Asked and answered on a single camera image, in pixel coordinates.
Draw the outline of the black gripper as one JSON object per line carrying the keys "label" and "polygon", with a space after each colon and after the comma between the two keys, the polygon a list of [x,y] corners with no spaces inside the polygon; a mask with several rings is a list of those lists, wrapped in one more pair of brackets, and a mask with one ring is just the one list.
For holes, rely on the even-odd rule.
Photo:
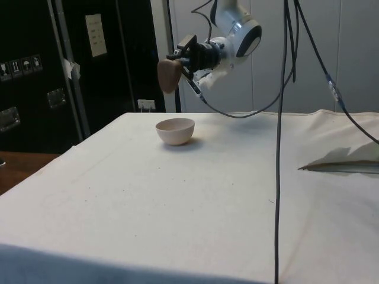
{"label": "black gripper", "polygon": [[[192,57],[188,52],[192,47]],[[214,69],[221,61],[220,49],[214,42],[197,43],[195,34],[186,35],[167,59],[178,59],[182,66],[182,74],[186,80],[193,80],[196,70]]]}

